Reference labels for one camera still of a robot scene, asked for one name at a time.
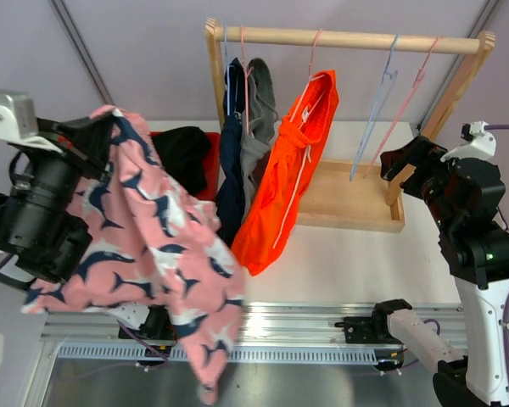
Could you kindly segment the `blue wire hanger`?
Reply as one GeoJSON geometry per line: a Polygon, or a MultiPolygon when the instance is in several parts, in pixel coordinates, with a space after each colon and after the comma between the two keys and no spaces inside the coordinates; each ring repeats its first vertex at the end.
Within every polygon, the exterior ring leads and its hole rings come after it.
{"type": "Polygon", "coordinates": [[[359,147],[357,148],[356,153],[355,153],[352,169],[350,172],[350,178],[349,178],[350,181],[353,181],[355,178],[355,174],[358,169],[358,165],[364,155],[366,146],[369,143],[374,126],[379,119],[379,115],[381,114],[383,107],[386,104],[389,94],[392,92],[392,90],[394,88],[394,84],[395,84],[395,81],[398,76],[398,70],[391,70],[390,64],[391,64],[391,59],[394,54],[394,50],[397,47],[399,39],[400,39],[400,35],[397,34],[392,42],[390,49],[389,49],[389,54],[388,54],[386,63],[383,68],[381,80],[379,82],[378,91],[377,91],[376,97],[374,98],[372,108],[371,108],[370,114],[368,116],[368,121],[367,121],[364,131],[362,133],[359,147]]]}
{"type": "Polygon", "coordinates": [[[224,53],[225,53],[225,62],[226,62],[226,90],[227,90],[227,116],[236,117],[236,107],[237,107],[237,94],[238,94],[238,84],[237,84],[237,69],[233,64],[233,61],[229,58],[228,52],[228,31],[227,25],[224,25],[224,53]]]}

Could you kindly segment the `pink patterned shorts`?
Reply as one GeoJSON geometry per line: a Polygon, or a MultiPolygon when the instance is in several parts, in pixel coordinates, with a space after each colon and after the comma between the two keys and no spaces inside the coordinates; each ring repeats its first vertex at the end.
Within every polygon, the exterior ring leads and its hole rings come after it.
{"type": "Polygon", "coordinates": [[[34,282],[22,311],[162,305],[201,400],[213,404],[241,325],[244,268],[217,235],[214,203],[190,195],[166,172],[146,120],[113,105],[97,110],[103,114],[114,121],[111,177],[81,180],[68,208],[87,223],[92,242],[67,282],[34,282]]]}

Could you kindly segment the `orange shorts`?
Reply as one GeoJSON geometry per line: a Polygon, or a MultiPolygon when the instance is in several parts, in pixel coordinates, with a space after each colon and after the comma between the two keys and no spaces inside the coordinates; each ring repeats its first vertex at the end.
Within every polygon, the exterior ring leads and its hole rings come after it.
{"type": "Polygon", "coordinates": [[[282,118],[259,190],[232,244],[233,254],[251,276],[258,276],[284,250],[338,104],[336,72],[322,70],[282,118]]]}

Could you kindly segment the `black shorts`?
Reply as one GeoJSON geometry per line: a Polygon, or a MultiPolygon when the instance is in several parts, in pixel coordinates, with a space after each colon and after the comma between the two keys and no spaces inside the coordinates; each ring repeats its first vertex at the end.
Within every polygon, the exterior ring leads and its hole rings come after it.
{"type": "Polygon", "coordinates": [[[153,133],[151,140],[165,171],[195,196],[207,186],[204,159],[212,144],[196,126],[153,133]]]}

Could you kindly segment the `grey shorts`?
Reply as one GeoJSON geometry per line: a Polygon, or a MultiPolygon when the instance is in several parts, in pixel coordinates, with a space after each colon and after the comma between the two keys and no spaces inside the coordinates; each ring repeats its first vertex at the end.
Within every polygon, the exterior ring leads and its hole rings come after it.
{"type": "Polygon", "coordinates": [[[242,114],[240,165],[243,177],[244,212],[246,219],[260,185],[255,177],[259,162],[268,158],[275,138],[278,120],[271,72],[263,59],[251,59],[248,64],[248,113],[242,114]]]}

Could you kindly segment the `navy blue shorts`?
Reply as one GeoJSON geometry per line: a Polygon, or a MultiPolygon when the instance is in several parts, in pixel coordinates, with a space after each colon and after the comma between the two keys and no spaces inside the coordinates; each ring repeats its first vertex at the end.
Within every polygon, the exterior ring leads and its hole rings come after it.
{"type": "Polygon", "coordinates": [[[227,116],[227,90],[223,98],[224,124],[219,144],[220,164],[225,179],[222,182],[215,203],[217,216],[221,221],[218,236],[228,246],[242,224],[244,212],[243,177],[240,165],[241,137],[243,134],[242,114],[244,112],[243,67],[238,58],[233,60],[237,69],[237,107],[236,117],[227,116]]]}

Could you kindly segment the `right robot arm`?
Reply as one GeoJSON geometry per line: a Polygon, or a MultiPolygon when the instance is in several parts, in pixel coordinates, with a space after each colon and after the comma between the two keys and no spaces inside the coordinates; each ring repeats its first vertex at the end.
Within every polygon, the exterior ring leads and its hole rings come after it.
{"type": "Polygon", "coordinates": [[[399,344],[431,372],[443,406],[509,406],[509,232],[495,221],[506,188],[499,168],[467,143],[447,150],[426,137],[382,153],[380,176],[406,166],[403,192],[421,199],[439,230],[456,284],[467,350],[447,343],[404,299],[374,305],[339,323],[349,344],[399,344]]]}

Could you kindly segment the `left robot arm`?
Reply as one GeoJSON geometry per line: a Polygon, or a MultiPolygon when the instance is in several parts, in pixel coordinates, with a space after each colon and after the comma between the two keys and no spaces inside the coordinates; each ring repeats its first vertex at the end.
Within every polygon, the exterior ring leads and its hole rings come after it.
{"type": "Polygon", "coordinates": [[[0,193],[0,250],[32,277],[24,312],[165,305],[169,196],[149,136],[118,111],[37,129],[46,147],[18,146],[27,166],[0,193]]]}

